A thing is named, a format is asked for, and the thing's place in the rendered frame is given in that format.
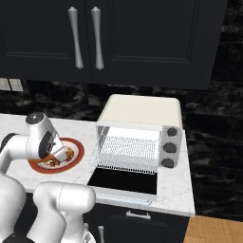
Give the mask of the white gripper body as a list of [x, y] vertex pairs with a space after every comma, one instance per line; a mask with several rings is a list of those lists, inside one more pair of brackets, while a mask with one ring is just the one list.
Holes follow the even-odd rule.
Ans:
[[66, 160], [67, 155], [65, 153], [67, 147], [65, 147], [62, 143], [54, 143], [54, 146], [51, 150], [51, 155], [53, 155], [57, 160]]

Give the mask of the brown baguette bread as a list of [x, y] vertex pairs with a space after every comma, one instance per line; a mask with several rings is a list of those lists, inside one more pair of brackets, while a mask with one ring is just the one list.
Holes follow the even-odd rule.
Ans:
[[[67, 161], [70, 161], [73, 156], [74, 156], [74, 151], [67, 147], [66, 150], [65, 150], [65, 153], [67, 155]], [[50, 161], [50, 160], [55, 160], [56, 158], [53, 156], [53, 155], [48, 155], [46, 159], [30, 159], [28, 162], [29, 163], [44, 163], [44, 162], [47, 162], [47, 161]]]

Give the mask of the kebab skewer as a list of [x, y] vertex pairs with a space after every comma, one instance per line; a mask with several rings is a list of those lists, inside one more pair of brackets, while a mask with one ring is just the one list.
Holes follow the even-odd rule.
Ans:
[[56, 159], [48, 160], [43, 163], [39, 163], [39, 166], [46, 169], [63, 168], [68, 165], [68, 161], [60, 162]]

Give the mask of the toaster oven glass door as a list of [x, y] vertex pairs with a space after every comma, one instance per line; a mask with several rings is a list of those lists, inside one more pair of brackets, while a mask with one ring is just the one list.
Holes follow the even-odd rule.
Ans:
[[87, 185], [98, 199], [146, 205], [156, 201], [158, 174], [140, 174], [97, 168]]

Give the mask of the black base cupboard door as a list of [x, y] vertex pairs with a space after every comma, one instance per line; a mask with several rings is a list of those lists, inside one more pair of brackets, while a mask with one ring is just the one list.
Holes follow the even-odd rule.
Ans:
[[[106, 216], [98, 212], [84, 214], [84, 222], [88, 224], [88, 230], [93, 234], [97, 243], [110, 243]], [[103, 226], [103, 235], [99, 226]]]

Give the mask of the white toaster oven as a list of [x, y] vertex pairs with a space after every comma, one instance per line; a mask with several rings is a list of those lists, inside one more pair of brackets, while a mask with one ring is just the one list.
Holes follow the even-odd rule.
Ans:
[[[175, 127], [178, 133], [174, 137], [167, 135], [167, 130]], [[120, 95], [109, 97], [100, 117], [96, 123], [97, 144], [102, 136], [115, 136], [159, 141], [158, 171], [163, 159], [172, 159], [174, 169], [178, 165], [180, 146], [183, 135], [180, 103], [176, 98]], [[175, 153], [166, 153], [163, 145], [174, 143], [177, 147]], [[93, 151], [89, 164], [94, 166]]]

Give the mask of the red rimmed white plate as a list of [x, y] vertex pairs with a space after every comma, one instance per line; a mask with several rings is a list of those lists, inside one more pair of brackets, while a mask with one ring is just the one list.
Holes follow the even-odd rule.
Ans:
[[75, 167], [84, 157], [84, 146], [78, 141], [71, 138], [61, 138], [65, 147], [69, 147], [74, 151], [73, 158], [68, 165], [63, 168], [46, 169], [39, 166], [39, 163], [29, 163], [29, 166], [36, 172], [41, 174], [60, 174]]

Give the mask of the black drawer front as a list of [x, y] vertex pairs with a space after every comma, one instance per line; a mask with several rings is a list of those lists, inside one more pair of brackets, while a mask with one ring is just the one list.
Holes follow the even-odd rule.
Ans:
[[[151, 216], [150, 220], [126, 216]], [[106, 216], [110, 243], [183, 243], [189, 216], [131, 209], [97, 203], [92, 210]]]

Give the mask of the white wall switch plate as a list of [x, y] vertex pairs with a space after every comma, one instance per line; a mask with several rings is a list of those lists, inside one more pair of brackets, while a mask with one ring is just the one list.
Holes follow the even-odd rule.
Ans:
[[0, 90], [23, 92], [23, 86], [20, 79], [0, 78]]

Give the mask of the black wall cupboard door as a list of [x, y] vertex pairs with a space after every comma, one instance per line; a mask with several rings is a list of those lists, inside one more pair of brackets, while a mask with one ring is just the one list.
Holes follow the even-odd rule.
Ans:
[[[78, 11], [84, 67], [75, 66], [68, 9]], [[0, 0], [0, 78], [89, 83], [85, 0]]]
[[[209, 88], [228, 0], [85, 0], [94, 84]], [[104, 69], [91, 10], [101, 10]]]

